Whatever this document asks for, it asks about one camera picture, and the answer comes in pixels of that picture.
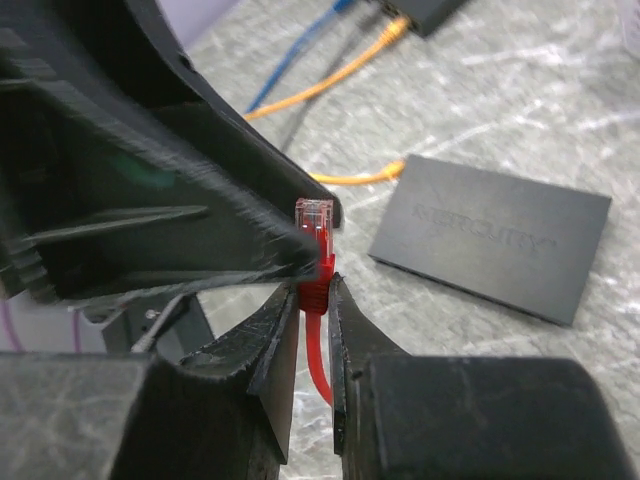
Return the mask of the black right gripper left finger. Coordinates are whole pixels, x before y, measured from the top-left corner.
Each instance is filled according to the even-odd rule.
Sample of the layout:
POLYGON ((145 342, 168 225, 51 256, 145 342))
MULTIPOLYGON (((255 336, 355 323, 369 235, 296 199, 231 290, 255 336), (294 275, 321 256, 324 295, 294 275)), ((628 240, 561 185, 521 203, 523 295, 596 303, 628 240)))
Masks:
POLYGON ((5 353, 5 479, 274 479, 287 460, 299 310, 278 287, 171 363, 155 354, 5 353))

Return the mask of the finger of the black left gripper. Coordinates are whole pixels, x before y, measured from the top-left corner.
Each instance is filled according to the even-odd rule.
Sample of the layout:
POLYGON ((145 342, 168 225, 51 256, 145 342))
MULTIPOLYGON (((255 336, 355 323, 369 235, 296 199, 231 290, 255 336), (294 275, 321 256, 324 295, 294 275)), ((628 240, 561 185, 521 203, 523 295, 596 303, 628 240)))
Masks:
POLYGON ((1 84, 1 251, 13 285, 86 307, 164 293, 307 280, 319 250, 294 224, 318 197, 252 157, 265 194, 156 120, 67 82, 1 84))
POLYGON ((279 151, 196 71, 153 1, 57 1, 54 11, 107 76, 243 190, 293 216, 301 198, 339 199, 279 151))

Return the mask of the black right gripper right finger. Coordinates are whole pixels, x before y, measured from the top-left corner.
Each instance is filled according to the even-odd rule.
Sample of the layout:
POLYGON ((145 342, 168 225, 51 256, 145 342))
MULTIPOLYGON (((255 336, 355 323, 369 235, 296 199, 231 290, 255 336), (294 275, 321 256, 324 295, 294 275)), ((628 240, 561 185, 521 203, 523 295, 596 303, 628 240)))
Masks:
POLYGON ((413 356, 329 287, 333 443, 347 479, 631 479, 593 377, 540 356, 413 356))

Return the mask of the black network switch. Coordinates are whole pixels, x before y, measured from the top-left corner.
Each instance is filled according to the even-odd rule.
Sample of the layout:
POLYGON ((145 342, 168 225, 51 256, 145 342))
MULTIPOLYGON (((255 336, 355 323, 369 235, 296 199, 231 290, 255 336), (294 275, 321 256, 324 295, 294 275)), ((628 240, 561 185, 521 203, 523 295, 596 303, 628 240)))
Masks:
POLYGON ((436 32, 468 0, 384 0, 382 10, 391 16, 409 19, 410 30, 421 38, 436 32))
POLYGON ((610 205, 603 195, 412 155, 369 254, 569 326, 610 205))

